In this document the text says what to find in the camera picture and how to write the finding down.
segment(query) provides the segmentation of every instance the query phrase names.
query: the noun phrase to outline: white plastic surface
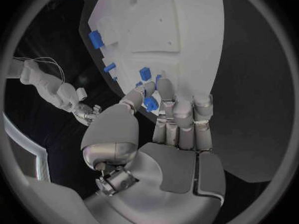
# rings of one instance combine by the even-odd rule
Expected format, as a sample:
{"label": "white plastic surface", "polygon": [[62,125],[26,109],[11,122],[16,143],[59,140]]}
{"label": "white plastic surface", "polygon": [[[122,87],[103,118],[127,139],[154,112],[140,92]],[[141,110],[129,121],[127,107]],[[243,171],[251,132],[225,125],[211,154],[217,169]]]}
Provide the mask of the white plastic surface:
{"label": "white plastic surface", "polygon": [[102,35],[103,61],[115,62],[110,74],[125,94],[143,67],[149,81],[170,78],[178,99],[210,93],[222,51],[222,0],[98,0],[88,24]]}

